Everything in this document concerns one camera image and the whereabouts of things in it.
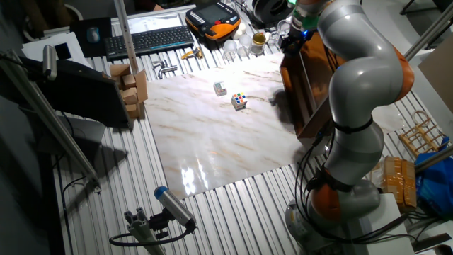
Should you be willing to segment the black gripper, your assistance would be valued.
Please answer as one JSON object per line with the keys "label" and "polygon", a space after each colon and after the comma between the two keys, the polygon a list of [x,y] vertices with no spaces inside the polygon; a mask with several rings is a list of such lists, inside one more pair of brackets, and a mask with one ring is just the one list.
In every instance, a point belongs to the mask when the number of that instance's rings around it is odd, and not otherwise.
{"label": "black gripper", "polygon": [[[292,30],[290,32],[292,42],[296,45],[292,45],[290,47],[290,55],[295,56],[297,55],[302,46],[304,45],[305,42],[310,41],[310,39],[313,37],[314,33],[316,32],[315,29],[308,29],[308,30]],[[289,44],[289,36],[288,35],[281,35],[278,38],[278,46],[281,50],[285,50]]]}

